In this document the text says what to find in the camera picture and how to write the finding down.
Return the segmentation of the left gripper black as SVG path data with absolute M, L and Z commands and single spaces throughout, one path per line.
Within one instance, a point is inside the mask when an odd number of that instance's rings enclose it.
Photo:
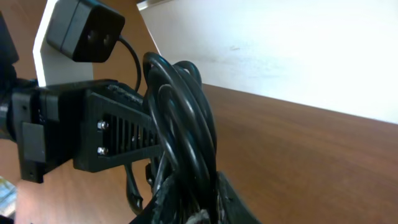
M 11 91 L 11 141 L 17 144 L 24 180 L 72 161 L 76 169 L 99 172 L 161 156 L 143 97 L 116 80 L 39 87 L 19 80 Z

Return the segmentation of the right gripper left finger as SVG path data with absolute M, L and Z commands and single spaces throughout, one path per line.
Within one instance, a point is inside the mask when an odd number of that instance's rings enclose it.
M 175 174 L 168 176 L 146 208 L 130 224 L 183 224 L 187 192 Z

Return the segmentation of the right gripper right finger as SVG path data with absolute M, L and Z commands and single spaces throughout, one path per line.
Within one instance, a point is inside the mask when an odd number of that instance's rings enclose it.
M 217 172 L 218 223 L 261 224 L 240 199 L 224 173 Z

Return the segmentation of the black cable silver plug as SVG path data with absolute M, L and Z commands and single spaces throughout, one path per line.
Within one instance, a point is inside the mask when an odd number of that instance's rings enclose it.
M 173 173 L 217 223 L 216 128 L 200 72 L 192 62 L 172 65 L 153 52 L 142 68 L 149 113 Z

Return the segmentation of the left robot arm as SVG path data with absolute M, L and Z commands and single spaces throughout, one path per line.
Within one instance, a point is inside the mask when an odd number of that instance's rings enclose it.
M 1 138 L 17 144 L 21 178 L 44 175 L 73 161 L 99 172 L 159 157 L 157 131 L 142 96 L 116 80 L 51 85 L 18 78 L 18 54 L 1 24 Z

